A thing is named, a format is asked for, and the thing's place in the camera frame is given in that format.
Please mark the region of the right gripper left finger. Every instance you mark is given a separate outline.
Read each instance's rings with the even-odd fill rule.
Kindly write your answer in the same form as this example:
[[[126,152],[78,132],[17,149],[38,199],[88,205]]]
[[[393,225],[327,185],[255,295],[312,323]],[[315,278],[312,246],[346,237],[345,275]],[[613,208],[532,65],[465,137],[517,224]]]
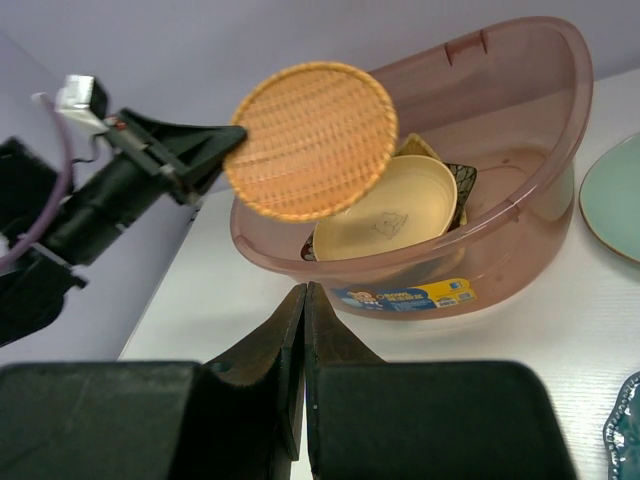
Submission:
[[[305,297],[306,286],[294,286],[267,320],[206,363],[215,479],[288,479],[299,459]]]

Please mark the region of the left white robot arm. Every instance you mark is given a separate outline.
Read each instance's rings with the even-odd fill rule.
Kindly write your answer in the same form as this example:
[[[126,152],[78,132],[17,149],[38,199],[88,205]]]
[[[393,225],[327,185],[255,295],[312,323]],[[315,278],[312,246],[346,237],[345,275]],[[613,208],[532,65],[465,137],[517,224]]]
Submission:
[[[103,119],[111,159],[82,186],[78,159],[60,171],[16,137],[1,145],[1,343],[49,326],[89,266],[160,197],[195,204],[223,172],[227,155],[248,137],[240,126],[160,122],[122,109]]]

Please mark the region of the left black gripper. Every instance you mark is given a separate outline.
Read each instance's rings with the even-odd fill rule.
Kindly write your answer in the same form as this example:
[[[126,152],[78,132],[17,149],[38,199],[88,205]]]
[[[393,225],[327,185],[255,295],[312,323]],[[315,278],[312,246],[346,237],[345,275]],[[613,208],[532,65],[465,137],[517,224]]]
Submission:
[[[121,153],[94,174],[61,207],[44,246],[71,265],[90,265],[156,201],[195,203],[223,173],[227,155],[248,138],[241,126],[176,124],[123,108],[107,116],[109,142],[145,150],[167,185]]]

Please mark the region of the round woven basket plate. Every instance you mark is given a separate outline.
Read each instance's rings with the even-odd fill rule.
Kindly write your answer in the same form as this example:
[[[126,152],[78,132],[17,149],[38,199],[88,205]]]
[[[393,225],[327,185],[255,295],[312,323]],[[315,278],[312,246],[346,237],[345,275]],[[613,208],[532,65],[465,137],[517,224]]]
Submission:
[[[289,223],[324,219],[360,200],[387,169],[399,131],[382,84],[330,61],[271,75],[239,103],[231,123],[247,132],[224,161],[236,197]]]

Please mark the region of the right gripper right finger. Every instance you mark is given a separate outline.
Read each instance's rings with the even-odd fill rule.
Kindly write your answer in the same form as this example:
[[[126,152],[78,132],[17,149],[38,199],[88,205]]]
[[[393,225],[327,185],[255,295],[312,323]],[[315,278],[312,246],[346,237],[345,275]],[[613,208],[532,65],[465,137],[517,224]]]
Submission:
[[[370,412],[357,392],[385,363],[338,317],[323,286],[307,285],[304,363],[308,456],[315,479],[359,476],[374,451]]]

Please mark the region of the fan-shaped woven plate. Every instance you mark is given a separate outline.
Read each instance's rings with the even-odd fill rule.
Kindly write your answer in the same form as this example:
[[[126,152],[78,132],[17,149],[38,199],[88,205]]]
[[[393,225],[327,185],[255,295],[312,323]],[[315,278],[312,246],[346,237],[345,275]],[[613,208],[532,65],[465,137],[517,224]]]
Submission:
[[[443,162],[436,151],[417,133],[409,134],[397,149],[395,155],[420,155]]]

